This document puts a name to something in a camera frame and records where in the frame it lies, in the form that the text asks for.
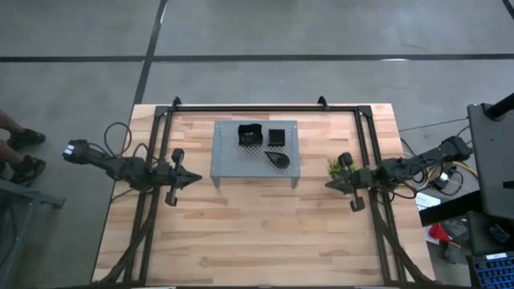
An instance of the perforated metal platform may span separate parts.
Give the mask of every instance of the perforated metal platform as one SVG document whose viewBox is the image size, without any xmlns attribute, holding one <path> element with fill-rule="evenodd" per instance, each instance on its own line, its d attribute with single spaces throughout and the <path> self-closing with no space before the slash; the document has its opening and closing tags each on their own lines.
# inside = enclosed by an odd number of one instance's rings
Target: perforated metal platform
<svg viewBox="0 0 514 289">
<path fill-rule="evenodd" d="M 239 145 L 240 124 L 261 124 L 263 144 L 242 147 Z M 268 146 L 268 129 L 285 131 L 285 146 Z M 286 169 L 276 168 L 264 152 L 284 153 L 291 161 Z M 214 124 L 210 177 L 219 187 L 221 177 L 289 177 L 295 187 L 300 179 L 300 146 L 298 125 L 295 120 L 220 120 Z"/>
</svg>

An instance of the person's leg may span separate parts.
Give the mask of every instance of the person's leg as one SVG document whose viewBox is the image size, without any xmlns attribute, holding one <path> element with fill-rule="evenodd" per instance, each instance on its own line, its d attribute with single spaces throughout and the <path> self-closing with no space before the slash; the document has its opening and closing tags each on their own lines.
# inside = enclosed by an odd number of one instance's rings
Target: person's leg
<svg viewBox="0 0 514 289">
<path fill-rule="evenodd" d="M 0 128 L 10 132 L 10 139 L 7 141 L 7 145 L 15 150 L 24 148 L 29 145 L 42 144 L 46 139 L 42 133 L 22 127 L 1 109 Z"/>
<path fill-rule="evenodd" d="M 24 157 L 21 153 L 17 153 L 10 148 L 5 141 L 0 140 L 0 161 L 6 162 L 11 168 L 15 169 L 22 164 Z"/>
<path fill-rule="evenodd" d="M 0 109 L 0 128 L 10 132 L 10 134 L 21 134 L 25 129 L 16 123 L 10 116 Z"/>
<path fill-rule="evenodd" d="M 40 159 L 17 153 L 3 140 L 0 140 L 0 161 L 8 163 L 14 170 L 10 181 L 20 185 L 32 182 L 47 166 Z"/>
</svg>

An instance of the black cable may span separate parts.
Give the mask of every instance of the black cable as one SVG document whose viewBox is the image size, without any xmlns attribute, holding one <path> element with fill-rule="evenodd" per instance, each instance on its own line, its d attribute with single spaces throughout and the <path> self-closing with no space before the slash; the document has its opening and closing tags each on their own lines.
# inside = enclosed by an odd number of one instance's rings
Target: black cable
<svg viewBox="0 0 514 289">
<path fill-rule="evenodd" d="M 128 133 L 128 143 L 126 145 L 126 147 L 124 149 L 121 150 L 121 153 L 118 153 L 118 154 L 115 154 L 112 150 L 111 150 L 111 147 L 109 147 L 109 144 L 107 142 L 107 134 L 109 132 L 109 129 L 111 129 L 113 126 L 115 125 L 121 125 L 122 127 L 126 128 L 127 129 L 127 133 Z M 124 152 L 126 152 L 129 147 L 130 147 L 130 144 L 132 143 L 132 131 L 130 130 L 130 128 L 128 127 L 127 124 L 124 124 L 124 123 L 121 123 L 119 121 L 115 122 L 115 123 L 112 123 L 110 124 L 104 131 L 104 145 L 105 145 L 105 148 L 111 153 L 111 155 L 113 157 L 120 157 Z"/>
<path fill-rule="evenodd" d="M 400 138 L 400 140 L 401 140 L 401 141 L 402 141 L 402 143 L 403 143 L 403 144 L 405 144 L 405 146 L 410 150 L 410 153 L 411 153 L 413 156 L 417 156 L 417 154 L 414 152 L 414 150 L 410 147 L 410 145 L 409 145 L 409 144 L 407 144 L 407 142 L 406 142 L 404 139 Z"/>
<path fill-rule="evenodd" d="M 425 169 L 423 169 L 423 167 L 421 165 L 419 165 L 418 163 L 410 162 L 410 164 L 411 164 L 411 166 L 410 166 L 410 169 L 409 169 L 409 174 L 412 176 L 412 181 L 415 182 L 416 184 L 422 184 L 426 180 L 426 178 L 427 178 Z M 414 171 L 413 171 L 413 169 L 416 168 L 416 167 L 418 167 L 419 172 L 422 174 L 421 180 L 416 180 L 414 178 Z"/>
<path fill-rule="evenodd" d="M 133 157 L 135 157 L 135 156 L 136 156 L 137 150 L 138 150 L 140 147 L 145 148 L 147 153 L 149 152 L 149 148 L 148 148 L 148 146 L 147 146 L 146 144 L 144 144 L 144 143 L 140 143 L 140 144 L 136 145 L 136 148 L 134 149 L 134 153 L 132 154 L 132 156 L 133 156 Z M 154 157 L 154 156 L 152 156 L 152 158 L 153 158 L 155 161 L 158 161 L 158 160 L 159 160 L 158 158 L 156 158 L 156 157 Z"/>
<path fill-rule="evenodd" d="M 401 193 L 396 193 L 395 191 L 393 191 L 392 189 L 386 189 L 385 191 L 386 192 L 389 192 L 391 194 L 393 194 L 393 196 L 399 196 L 401 198 L 405 198 L 405 199 L 415 199 L 417 196 L 418 196 L 418 191 L 412 187 L 410 187 L 409 185 L 407 185 L 407 187 L 409 187 L 410 189 L 413 190 L 414 192 L 414 195 L 412 196 L 406 196 L 406 195 L 402 195 Z"/>
<path fill-rule="evenodd" d="M 123 197 L 123 196 L 124 196 L 124 195 L 126 195 L 127 193 L 132 192 L 133 190 L 134 190 L 134 189 L 127 189 L 127 190 L 126 190 L 126 191 L 124 191 L 123 193 L 120 193 L 119 195 L 117 195 L 117 196 L 113 197 L 113 198 L 111 199 L 111 202 L 113 202 L 114 200 L 116 200 L 116 199 L 117 199 L 117 198 L 119 198 L 119 197 Z"/>
<path fill-rule="evenodd" d="M 393 196 L 392 196 L 392 198 L 389 200 L 389 203 L 392 203 L 392 202 L 393 202 L 393 200 L 394 200 L 394 196 L 396 196 L 396 195 L 393 193 Z M 380 198 L 378 198 L 378 197 L 377 197 L 377 201 L 378 201 L 380 204 L 384 205 L 384 202 L 383 202 L 383 201 L 380 201 Z"/>
<path fill-rule="evenodd" d="M 102 148 L 102 147 L 101 147 L 101 146 L 99 146 L 98 144 L 95 144 L 95 143 L 88 143 L 88 145 L 91 145 L 91 146 L 93 146 L 93 147 L 98 148 L 99 150 L 101 150 L 101 151 L 102 151 L 102 153 L 105 153 L 106 155 L 108 155 L 108 154 L 109 154 L 109 153 L 107 153 L 107 151 L 106 151 L 104 148 Z"/>
<path fill-rule="evenodd" d="M 12 228 L 13 228 L 13 242 L 12 242 L 12 244 L 10 244 L 9 250 L 7 251 L 7 253 L 4 256 L 4 258 L 2 259 L 2 261 L 0 262 L 0 269 L 3 267 L 3 265 L 5 264 L 7 259 L 9 258 L 10 253 L 14 249 L 14 245 L 16 245 L 16 238 L 17 238 L 17 235 L 18 235 L 18 230 L 16 229 L 16 220 L 15 220 L 15 216 L 14 216 L 13 205 L 12 205 L 12 203 L 10 203 L 10 201 L 7 201 L 7 202 L 9 202 L 8 210 L 9 210 L 9 213 L 10 213 L 10 221 L 12 222 Z"/>
<path fill-rule="evenodd" d="M 468 140 L 468 141 L 466 142 L 466 145 L 469 145 L 472 141 L 473 141 L 473 140 Z M 473 147 L 473 148 L 471 148 L 471 153 L 474 153 L 474 152 L 475 152 L 475 148 Z"/>
<path fill-rule="evenodd" d="M 415 194 L 416 194 L 416 189 L 415 189 L 412 185 L 409 185 L 409 184 L 407 184 L 406 182 L 404 182 L 404 181 L 403 181 L 400 177 L 398 177 L 398 175 L 396 174 L 396 172 L 398 171 L 398 169 L 399 169 L 399 168 L 396 168 L 396 169 L 393 171 L 394 179 L 395 179 L 397 182 L 399 182 L 399 183 L 401 183 L 401 184 L 405 185 L 405 186 L 406 186 L 407 188 L 409 188 L 410 190 L 412 190 L 412 191 L 414 192 L 414 195 L 415 195 Z"/>
<path fill-rule="evenodd" d="M 460 137 L 460 134 L 461 134 L 461 133 L 463 133 L 463 132 L 465 132 L 465 131 L 466 131 L 466 129 L 468 129 L 468 128 L 469 128 L 469 125 L 465 126 L 463 129 L 461 129 L 461 130 L 460 130 L 460 132 L 459 132 L 459 133 L 457 133 L 457 136 L 458 136 L 458 137 Z"/>
</svg>

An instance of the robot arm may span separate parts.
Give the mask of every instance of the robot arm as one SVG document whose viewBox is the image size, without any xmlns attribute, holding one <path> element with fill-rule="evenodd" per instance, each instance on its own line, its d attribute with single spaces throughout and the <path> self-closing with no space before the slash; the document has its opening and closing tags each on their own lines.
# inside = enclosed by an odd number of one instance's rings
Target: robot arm
<svg viewBox="0 0 514 289">
<path fill-rule="evenodd" d="M 171 188 L 166 194 L 165 202 L 170 206 L 177 205 L 176 189 L 183 189 L 202 179 L 202 176 L 184 169 L 182 149 L 173 151 L 174 167 L 166 161 L 159 161 L 155 167 L 150 167 L 140 157 L 114 157 L 92 148 L 86 140 L 70 140 L 63 157 L 72 164 L 90 164 L 103 169 L 115 181 L 127 181 L 131 188 L 139 192 L 169 185 Z"/>
<path fill-rule="evenodd" d="M 338 178 L 325 184 L 325 187 L 337 189 L 344 194 L 351 194 L 350 203 L 352 211 L 357 212 L 365 208 L 362 197 L 357 196 L 358 189 L 395 188 L 411 180 L 418 173 L 449 161 L 465 161 L 472 154 L 464 140 L 452 136 L 443 140 L 441 145 L 409 159 L 389 158 L 382 161 L 376 168 L 365 167 L 355 169 L 349 153 L 338 157 L 343 173 Z"/>
</svg>

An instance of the concrete floor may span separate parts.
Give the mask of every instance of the concrete floor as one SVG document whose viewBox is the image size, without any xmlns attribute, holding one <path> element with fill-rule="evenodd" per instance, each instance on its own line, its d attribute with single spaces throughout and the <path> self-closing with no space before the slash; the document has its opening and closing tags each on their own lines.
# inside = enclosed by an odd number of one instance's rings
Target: concrete floor
<svg viewBox="0 0 514 289">
<path fill-rule="evenodd" d="M 0 2 L 0 56 L 144 55 L 158 0 Z M 500 0 L 170 0 L 156 55 L 512 53 L 512 21 Z M 20 287 L 89 282 L 113 182 L 70 165 L 68 140 L 102 142 L 129 119 L 142 63 L 0 63 L 0 107 L 47 134 L 27 151 L 48 162 L 37 182 L 67 199 L 42 207 L 18 274 Z M 466 115 L 470 103 L 512 92 L 514 61 L 154 63 L 143 103 L 392 103 L 400 129 Z M 417 152 L 466 122 L 402 132 Z M 120 148 L 123 132 L 112 146 Z M 465 186 L 476 189 L 472 177 Z M 467 269 L 433 252 L 444 283 Z"/>
</svg>

